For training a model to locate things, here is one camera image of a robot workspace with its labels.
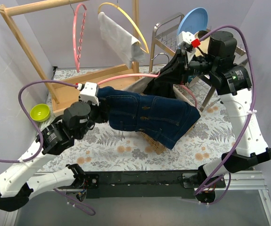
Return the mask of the blue denim skirt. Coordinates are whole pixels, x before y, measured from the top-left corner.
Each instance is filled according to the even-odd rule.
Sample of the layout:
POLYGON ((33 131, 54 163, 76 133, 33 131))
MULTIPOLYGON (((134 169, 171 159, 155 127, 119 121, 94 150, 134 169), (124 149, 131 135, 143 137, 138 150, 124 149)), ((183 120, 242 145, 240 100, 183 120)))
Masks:
POLYGON ((198 121, 200 113, 189 103, 152 95, 101 88, 98 98, 105 98, 109 125, 120 131, 143 132, 168 149, 198 121))

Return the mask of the white skirt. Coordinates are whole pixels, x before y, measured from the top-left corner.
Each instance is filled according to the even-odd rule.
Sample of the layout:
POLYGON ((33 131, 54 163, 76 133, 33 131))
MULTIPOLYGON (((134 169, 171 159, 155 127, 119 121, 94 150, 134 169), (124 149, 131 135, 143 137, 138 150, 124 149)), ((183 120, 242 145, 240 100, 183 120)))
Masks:
POLYGON ((104 12, 98 14, 101 38, 130 69, 133 62, 145 60, 140 41, 122 28, 104 12))

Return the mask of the yellow hanger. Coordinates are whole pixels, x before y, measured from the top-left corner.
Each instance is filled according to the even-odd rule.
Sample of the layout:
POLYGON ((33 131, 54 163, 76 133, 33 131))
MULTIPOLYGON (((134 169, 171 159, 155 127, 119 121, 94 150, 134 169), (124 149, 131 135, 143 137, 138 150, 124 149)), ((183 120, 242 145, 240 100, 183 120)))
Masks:
POLYGON ((122 8, 120 8, 118 5, 116 5, 114 3, 110 3, 110 2, 104 2, 104 3, 100 4, 99 7, 98 7, 98 14, 101 12, 101 7, 104 6, 104 5, 110 5, 110 6, 114 7, 114 8, 116 8, 116 9, 118 9, 129 20, 129 22, 132 24, 133 28, 135 29, 136 33, 139 35, 139 37, 143 41, 144 48, 141 48, 141 49, 145 53, 149 54, 149 49, 148 49, 147 42, 146 42, 143 34, 141 33, 139 27, 133 21, 133 19, 122 8))

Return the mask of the black garment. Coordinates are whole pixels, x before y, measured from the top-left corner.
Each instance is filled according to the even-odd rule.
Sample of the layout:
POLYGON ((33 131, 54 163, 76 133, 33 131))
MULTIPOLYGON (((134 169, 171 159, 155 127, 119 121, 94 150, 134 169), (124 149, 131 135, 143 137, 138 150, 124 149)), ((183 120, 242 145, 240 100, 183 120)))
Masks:
POLYGON ((145 95, 176 99, 172 84, 166 82, 155 82, 155 79, 152 79, 147 84, 147 87, 142 93, 145 95))

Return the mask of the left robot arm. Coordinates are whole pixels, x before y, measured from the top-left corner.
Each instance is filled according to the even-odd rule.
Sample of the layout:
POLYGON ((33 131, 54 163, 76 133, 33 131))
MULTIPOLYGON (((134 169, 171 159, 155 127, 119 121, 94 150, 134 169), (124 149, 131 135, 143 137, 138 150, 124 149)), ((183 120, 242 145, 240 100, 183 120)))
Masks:
POLYGON ((95 123, 109 119, 109 106, 101 98, 98 105, 91 101, 73 103, 64 113, 54 119, 43 131, 43 145, 37 137, 22 158, 0 174, 0 210, 15 211, 33 197, 59 187, 81 189, 77 199, 82 201, 89 188, 97 188, 99 177, 83 171, 79 164, 68 164, 62 170, 41 176, 35 173, 64 150, 72 147, 75 140, 81 140, 92 130, 95 123))

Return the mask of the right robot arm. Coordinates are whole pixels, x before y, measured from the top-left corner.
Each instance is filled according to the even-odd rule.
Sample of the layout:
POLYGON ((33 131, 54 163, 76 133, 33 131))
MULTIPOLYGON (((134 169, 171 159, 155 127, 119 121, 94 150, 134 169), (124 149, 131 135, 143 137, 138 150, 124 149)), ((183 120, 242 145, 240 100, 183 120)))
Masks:
POLYGON ((237 40, 227 31, 212 31, 207 53, 195 56, 201 40, 190 32, 177 36, 178 49, 161 70, 158 79, 182 84, 191 75, 208 75, 230 119, 235 144, 221 158, 198 168, 199 190, 215 183, 216 177, 246 170, 271 160, 271 148, 264 140, 256 117, 254 73, 234 62, 237 40))

